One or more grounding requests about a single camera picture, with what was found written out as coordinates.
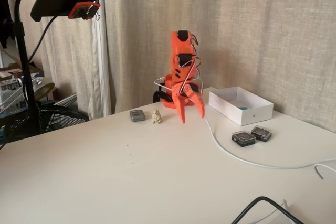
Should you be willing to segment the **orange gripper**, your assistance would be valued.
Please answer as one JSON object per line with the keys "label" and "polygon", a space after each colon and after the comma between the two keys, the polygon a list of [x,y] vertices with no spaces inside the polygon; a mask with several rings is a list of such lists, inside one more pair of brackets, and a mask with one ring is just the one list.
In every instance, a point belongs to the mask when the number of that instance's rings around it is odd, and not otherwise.
{"label": "orange gripper", "polygon": [[185,123],[185,99],[189,98],[197,107],[202,118],[205,117],[204,102],[201,98],[201,86],[195,81],[185,80],[172,84],[172,96],[181,122]]}

